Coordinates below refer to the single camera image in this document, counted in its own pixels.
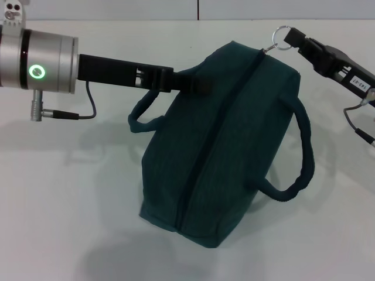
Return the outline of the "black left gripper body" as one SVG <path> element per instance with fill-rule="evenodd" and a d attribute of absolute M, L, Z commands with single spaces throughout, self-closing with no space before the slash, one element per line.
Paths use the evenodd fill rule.
<path fill-rule="evenodd" d="M 171 92 L 174 86 L 174 71 L 171 67 L 81 54 L 79 55 L 77 79 L 94 83 Z"/>

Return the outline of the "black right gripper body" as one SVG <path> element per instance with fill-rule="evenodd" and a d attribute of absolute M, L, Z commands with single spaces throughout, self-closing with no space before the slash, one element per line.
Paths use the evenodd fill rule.
<path fill-rule="evenodd" d="M 332 46 L 325 46 L 324 55 L 328 67 L 326 78 L 336 81 L 361 99 L 374 102 L 374 74 Z"/>

